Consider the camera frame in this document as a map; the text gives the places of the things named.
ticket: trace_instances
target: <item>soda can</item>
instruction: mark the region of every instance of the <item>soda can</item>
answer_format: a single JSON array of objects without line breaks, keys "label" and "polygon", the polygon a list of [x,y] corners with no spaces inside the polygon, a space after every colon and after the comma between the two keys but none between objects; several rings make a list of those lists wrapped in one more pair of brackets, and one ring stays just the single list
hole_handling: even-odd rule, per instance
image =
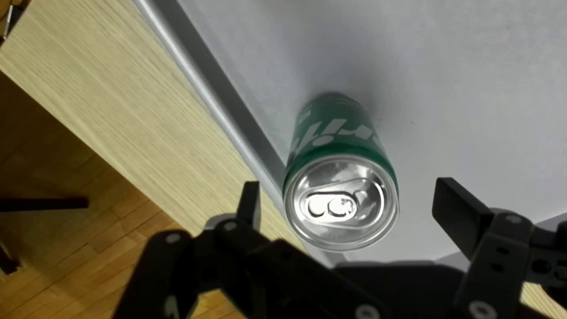
[{"label": "soda can", "polygon": [[282,190],[293,229],[328,252],[374,243],[399,215],[397,177],[372,121],[342,94],[300,114]]}]

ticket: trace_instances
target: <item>white surface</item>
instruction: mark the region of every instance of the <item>white surface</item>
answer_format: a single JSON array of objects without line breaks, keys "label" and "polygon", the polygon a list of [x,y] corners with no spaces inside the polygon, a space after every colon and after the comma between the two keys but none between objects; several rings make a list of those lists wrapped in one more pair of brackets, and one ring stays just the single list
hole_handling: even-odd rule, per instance
[{"label": "white surface", "polygon": [[401,216],[348,259],[433,259],[438,176],[541,222],[567,211],[567,2],[183,0],[286,161],[298,110],[341,91],[372,108]]}]

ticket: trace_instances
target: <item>can rim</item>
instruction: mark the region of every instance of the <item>can rim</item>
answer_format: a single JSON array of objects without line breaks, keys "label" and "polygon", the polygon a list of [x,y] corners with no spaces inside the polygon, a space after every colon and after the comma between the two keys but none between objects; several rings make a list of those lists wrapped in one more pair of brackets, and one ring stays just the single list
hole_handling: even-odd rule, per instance
[{"label": "can rim", "polygon": [[[319,165],[323,161],[332,161],[332,160],[355,160],[356,163],[362,163],[367,169],[371,169],[376,174],[376,177],[385,184],[385,193],[392,199],[392,208],[385,209],[385,218],[380,222],[381,227],[378,227],[374,234],[362,238],[362,239],[355,239],[355,241],[330,241],[330,239],[323,239],[319,236],[314,236],[305,227],[298,225],[298,218],[296,218],[298,213],[296,213],[296,206],[294,206],[294,200],[291,195],[296,193],[302,177],[310,169],[314,169],[316,165]],[[287,181],[287,186],[284,190],[284,206],[286,206],[287,222],[300,234],[300,238],[305,239],[307,243],[310,243],[321,250],[326,250],[326,252],[358,250],[358,248],[365,248],[365,247],[376,243],[378,239],[385,238],[390,232],[390,229],[394,227],[394,223],[399,216],[399,188],[397,188],[395,179],[390,176],[390,172],[387,169],[383,169],[381,165],[374,163],[372,160],[364,158],[364,156],[356,156],[351,153],[335,153],[335,154],[321,156],[321,158],[316,158],[316,160],[305,163],[305,167],[300,169]]]}]

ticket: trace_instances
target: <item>can lid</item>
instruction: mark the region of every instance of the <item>can lid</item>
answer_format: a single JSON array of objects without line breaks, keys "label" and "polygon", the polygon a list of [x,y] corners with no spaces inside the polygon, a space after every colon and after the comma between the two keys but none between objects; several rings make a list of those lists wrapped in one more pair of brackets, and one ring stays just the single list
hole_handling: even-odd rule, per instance
[{"label": "can lid", "polygon": [[367,247],[397,216],[397,186],[383,167],[355,154],[305,165],[286,188],[291,225],[309,243],[332,252]]}]

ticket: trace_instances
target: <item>green can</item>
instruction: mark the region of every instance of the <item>green can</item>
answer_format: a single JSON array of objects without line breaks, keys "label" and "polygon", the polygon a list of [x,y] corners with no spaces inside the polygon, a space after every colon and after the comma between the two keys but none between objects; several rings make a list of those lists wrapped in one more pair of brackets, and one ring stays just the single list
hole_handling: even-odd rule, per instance
[{"label": "green can", "polygon": [[364,248],[399,215],[399,186],[365,108],[323,94],[300,114],[284,181],[293,229],[330,252]]}]

